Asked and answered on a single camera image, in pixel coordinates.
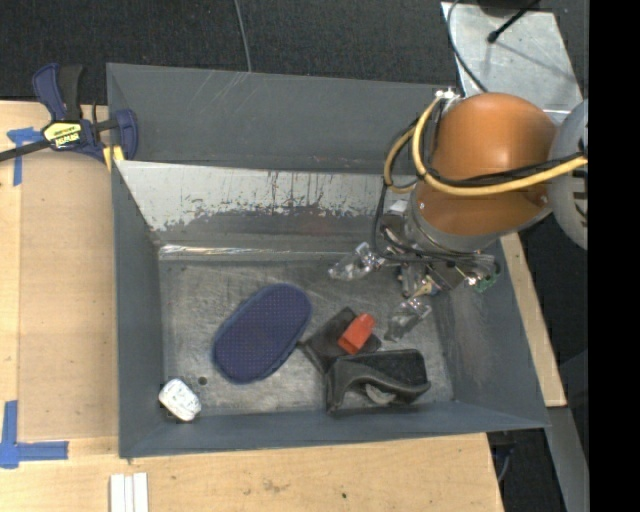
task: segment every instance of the gray bin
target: gray bin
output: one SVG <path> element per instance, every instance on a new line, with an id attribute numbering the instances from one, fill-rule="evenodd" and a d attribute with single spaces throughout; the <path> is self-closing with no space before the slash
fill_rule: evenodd
<path id="1" fill-rule="evenodd" d="M 465 287 L 400 343 L 425 356 L 432 388 L 408 408 L 359 395 L 324 412 L 322 377 L 300 350 L 271 377 L 225 381 L 213 336 L 266 284 L 291 282 L 313 304 L 303 339 L 345 306 L 382 338 L 402 300 L 393 269 L 350 283 L 329 266 L 368 240 L 385 151 L 433 98 L 432 85 L 109 65 L 111 111 L 138 116 L 135 161 L 112 174 L 120 455 L 380 441 L 548 424 L 513 287 Z M 400 173 L 410 172 L 406 157 Z M 172 377 L 202 413 L 160 406 Z"/>

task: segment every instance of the black cable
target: black cable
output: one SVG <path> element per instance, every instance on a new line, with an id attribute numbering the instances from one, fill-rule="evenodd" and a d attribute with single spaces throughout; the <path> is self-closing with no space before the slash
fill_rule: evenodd
<path id="1" fill-rule="evenodd" d="M 442 120 L 442 116 L 444 115 L 444 109 L 446 107 L 446 104 L 444 101 L 441 101 L 438 104 L 438 111 L 436 112 L 436 116 L 433 120 L 429 119 L 427 122 L 430 122 L 433 126 L 433 136 L 429 142 L 430 144 L 430 148 L 429 148 L 429 153 L 426 155 L 427 156 L 427 164 L 431 165 L 431 155 L 433 153 L 436 152 L 436 150 L 438 149 L 438 142 L 440 142 L 440 121 Z M 424 135 L 423 135 L 423 140 L 420 143 L 420 149 L 421 152 L 424 154 L 424 150 L 423 150 L 423 142 L 424 142 L 424 136 L 426 136 L 427 134 L 427 130 L 429 129 L 429 126 L 427 125 L 426 129 L 424 130 Z"/>
<path id="2" fill-rule="evenodd" d="M 435 261 L 442 261 L 445 263 L 467 263 L 474 264 L 480 267 L 484 267 L 489 273 L 492 273 L 494 269 L 489 268 L 486 265 L 486 262 L 482 261 L 482 255 L 479 254 L 464 254 L 464 253 L 436 253 L 436 252 L 427 252 L 422 251 L 420 249 L 415 249 L 413 247 L 409 247 L 403 244 L 392 240 L 389 235 L 383 233 L 384 239 L 389 242 L 393 247 L 399 249 L 404 252 L 409 252 L 413 256 L 409 255 L 399 255 L 393 254 L 389 252 L 381 252 L 378 246 L 378 225 L 380 224 L 380 218 L 382 217 L 382 212 L 384 210 L 384 199 L 387 195 L 387 185 L 382 182 L 382 191 L 380 192 L 380 199 L 378 200 L 378 205 L 376 207 L 375 215 L 373 218 L 373 230 L 371 234 L 371 248 L 373 252 L 376 253 L 381 258 L 387 259 L 389 261 L 395 261 L 399 263 L 423 263 L 428 265 L 429 263 L 433 263 Z"/>
<path id="3" fill-rule="evenodd" d="M 458 57 L 458 61 L 460 61 L 460 65 L 467 72 L 471 80 L 473 80 L 476 83 L 478 88 L 480 88 L 482 92 L 489 92 L 488 89 L 484 86 L 484 84 L 480 81 L 480 79 L 473 73 L 473 71 L 469 69 L 469 66 L 467 66 L 467 63 L 464 61 L 464 59 L 460 55 L 460 52 L 458 51 L 458 47 L 456 46 L 456 43 L 453 40 L 453 34 L 451 33 L 451 15 L 456 5 L 458 5 L 459 3 L 460 3 L 460 0 L 455 0 L 455 2 L 451 4 L 451 7 L 449 8 L 449 12 L 447 13 L 447 32 L 449 33 L 451 49 L 453 50 L 453 53 L 455 53 L 456 57 Z"/>
<path id="4" fill-rule="evenodd" d="M 244 46 L 244 55 L 247 59 L 247 71 L 253 71 L 253 67 L 251 66 L 251 56 L 249 54 L 249 43 L 247 42 L 247 34 L 244 31 L 244 23 L 242 22 L 242 11 L 240 10 L 240 4 L 238 0 L 233 0 L 234 5 L 236 6 L 236 14 L 238 15 L 238 25 L 240 25 L 240 35 L 242 36 L 242 44 Z"/>
<path id="5" fill-rule="evenodd" d="M 507 30 L 511 25 L 513 25 L 516 21 L 518 21 L 522 16 L 524 16 L 529 9 L 531 9 L 535 4 L 540 3 L 540 0 L 533 0 L 529 5 L 520 9 L 516 14 L 511 16 L 505 23 L 503 23 L 499 28 L 491 32 L 487 36 L 487 43 L 493 44 L 500 37 L 505 30 Z"/>
<path id="6" fill-rule="evenodd" d="M 433 167 L 426 167 L 426 169 L 433 178 L 445 185 L 462 188 L 474 188 L 484 187 L 486 185 L 500 185 L 502 183 L 508 183 L 522 178 L 528 178 L 529 176 L 535 176 L 536 174 L 548 171 L 553 167 L 569 162 L 574 158 L 578 158 L 582 155 L 582 153 L 578 152 L 562 158 L 547 160 L 546 162 L 541 162 L 539 164 L 527 165 L 525 167 L 509 169 L 508 171 L 497 172 L 494 174 L 483 174 L 481 176 L 474 176 L 472 178 L 465 178 L 463 180 L 453 180 L 450 178 L 445 178 L 438 172 L 437 169 L 434 169 Z"/>
<path id="7" fill-rule="evenodd" d="M 497 476 L 498 483 L 504 480 L 505 475 L 507 474 L 507 469 L 509 469 L 509 462 L 511 461 L 511 455 L 507 455 L 502 463 L 502 469 Z"/>

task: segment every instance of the black object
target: black object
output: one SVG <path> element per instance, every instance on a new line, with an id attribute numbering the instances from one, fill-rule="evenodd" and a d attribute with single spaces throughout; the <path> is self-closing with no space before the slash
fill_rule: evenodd
<path id="1" fill-rule="evenodd" d="M 410 404 L 431 387 L 424 358 L 415 349 L 343 356 L 325 376 L 327 412 L 340 408 L 349 389 L 363 391 L 365 384 L 394 394 L 391 403 L 396 404 Z"/>
<path id="2" fill-rule="evenodd" d="M 298 342 L 298 346 L 305 353 L 307 358 L 322 373 L 326 374 L 331 365 L 338 357 L 347 356 L 349 353 L 338 345 L 340 336 L 347 330 L 347 327 L 356 318 L 356 314 L 351 308 L 344 308 L 335 316 L 331 317 L 318 331 L 305 341 Z M 365 344 L 360 349 L 360 354 L 375 352 L 380 348 L 382 342 L 375 335 L 369 336 Z"/>

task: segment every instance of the clamp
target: clamp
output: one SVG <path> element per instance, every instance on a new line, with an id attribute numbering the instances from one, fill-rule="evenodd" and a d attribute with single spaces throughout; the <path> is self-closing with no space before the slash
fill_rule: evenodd
<path id="1" fill-rule="evenodd" d="M 99 134 L 115 128 L 120 132 L 120 147 L 124 157 L 130 160 L 135 156 L 138 126 L 132 110 L 118 110 L 115 118 L 98 123 L 94 104 L 92 121 L 82 118 L 78 83 L 83 70 L 80 65 L 61 67 L 51 63 L 34 74 L 33 90 L 38 101 L 49 111 L 51 122 L 40 131 L 42 140 L 0 153 L 0 162 L 50 148 L 54 151 L 73 151 L 104 163 L 106 146 L 100 141 Z"/>

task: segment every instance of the white plastic piece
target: white plastic piece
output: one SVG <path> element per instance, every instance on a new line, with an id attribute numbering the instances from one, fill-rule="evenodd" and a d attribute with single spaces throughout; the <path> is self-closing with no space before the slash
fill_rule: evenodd
<path id="1" fill-rule="evenodd" d="M 111 512 L 127 512 L 124 475 L 121 473 L 111 475 L 109 479 L 109 510 Z"/>
<path id="2" fill-rule="evenodd" d="M 111 475 L 109 484 L 110 512 L 149 512 L 146 473 L 117 473 Z"/>
<path id="3" fill-rule="evenodd" d="M 171 379 L 167 382 L 160 391 L 158 399 L 182 421 L 193 420 L 202 409 L 196 394 L 180 379 Z"/>
<path id="4" fill-rule="evenodd" d="M 407 201 L 406 199 L 398 199 L 389 207 L 389 213 L 397 213 L 402 215 L 404 212 L 407 211 L 408 204 L 409 204 L 409 201 Z"/>
<path id="5" fill-rule="evenodd" d="M 149 486 L 146 473 L 133 474 L 133 510 L 149 512 Z"/>
<path id="6" fill-rule="evenodd" d="M 378 405 L 389 405 L 396 398 L 395 393 L 386 393 L 368 382 L 364 385 L 364 390 L 371 401 Z"/>

